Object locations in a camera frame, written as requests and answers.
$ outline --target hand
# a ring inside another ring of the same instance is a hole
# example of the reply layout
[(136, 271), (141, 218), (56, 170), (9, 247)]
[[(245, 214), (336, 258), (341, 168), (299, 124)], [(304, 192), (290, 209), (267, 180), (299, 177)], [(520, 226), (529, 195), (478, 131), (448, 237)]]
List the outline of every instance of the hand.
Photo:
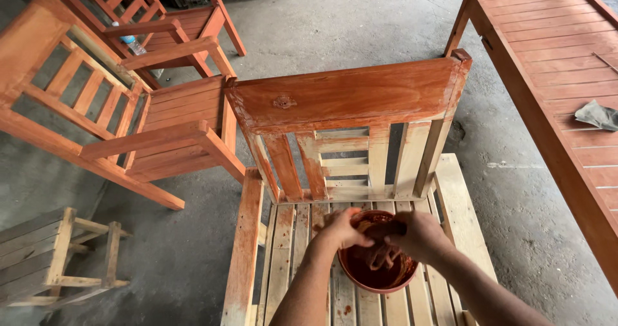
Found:
[(397, 213), (395, 220), (407, 225), (406, 235), (389, 235), (384, 241), (399, 246), (416, 261), (431, 264), (445, 253), (457, 250), (431, 214), (406, 211)]
[(360, 211), (360, 208), (347, 208), (329, 213), (324, 217), (324, 227), (316, 226), (316, 229), (320, 231), (320, 235), (328, 236), (329, 240), (333, 240), (339, 249), (346, 249), (353, 245), (373, 246), (372, 239), (362, 235), (350, 225), (351, 217)]

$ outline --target gray cloth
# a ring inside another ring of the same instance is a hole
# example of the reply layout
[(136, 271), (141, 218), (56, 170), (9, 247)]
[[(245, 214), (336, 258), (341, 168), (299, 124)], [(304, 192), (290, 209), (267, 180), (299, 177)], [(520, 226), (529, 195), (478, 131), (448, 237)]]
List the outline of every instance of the gray cloth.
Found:
[(606, 108), (592, 100), (576, 111), (576, 120), (590, 123), (601, 129), (618, 131), (618, 110)]

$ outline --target plastic bowl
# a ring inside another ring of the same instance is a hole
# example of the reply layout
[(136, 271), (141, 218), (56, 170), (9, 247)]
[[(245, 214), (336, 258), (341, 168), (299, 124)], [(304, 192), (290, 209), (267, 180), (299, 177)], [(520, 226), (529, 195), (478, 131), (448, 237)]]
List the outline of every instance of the plastic bowl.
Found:
[[(359, 213), (351, 219), (351, 225), (358, 228), (362, 222), (382, 223), (390, 221), (395, 215), (382, 210), (368, 210)], [(418, 262), (405, 254), (394, 260), (391, 269), (380, 268), (370, 270), (367, 264), (349, 254), (350, 249), (337, 251), (337, 257), (345, 274), (358, 287), (374, 293), (391, 293), (401, 290), (414, 278)]]

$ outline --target forearm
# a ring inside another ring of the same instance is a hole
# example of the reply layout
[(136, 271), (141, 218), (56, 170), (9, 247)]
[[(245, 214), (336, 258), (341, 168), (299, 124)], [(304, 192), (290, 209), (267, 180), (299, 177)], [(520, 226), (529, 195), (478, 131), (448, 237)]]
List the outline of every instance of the forearm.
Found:
[(271, 325), (323, 325), (326, 289), (336, 243), (318, 235), (306, 249), (290, 288), (279, 304)]
[(431, 264), (455, 288), (479, 325), (552, 325), (453, 248)]

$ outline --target plastic bottle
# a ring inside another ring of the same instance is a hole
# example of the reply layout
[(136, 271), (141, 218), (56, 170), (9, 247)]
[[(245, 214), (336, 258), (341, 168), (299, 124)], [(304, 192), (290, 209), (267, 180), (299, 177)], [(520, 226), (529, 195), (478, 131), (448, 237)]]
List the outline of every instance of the plastic bottle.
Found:
[[(112, 23), (112, 26), (119, 26), (119, 25), (120, 24), (118, 22)], [(139, 42), (137, 42), (137, 40), (135, 39), (135, 36), (133, 35), (121, 36), (120, 39), (122, 40), (122, 42), (126, 43), (129, 48), (131, 48), (131, 51), (133, 51), (133, 54), (142, 55), (146, 53), (146, 50), (144, 49), (144, 47), (142, 47), (142, 45)]]

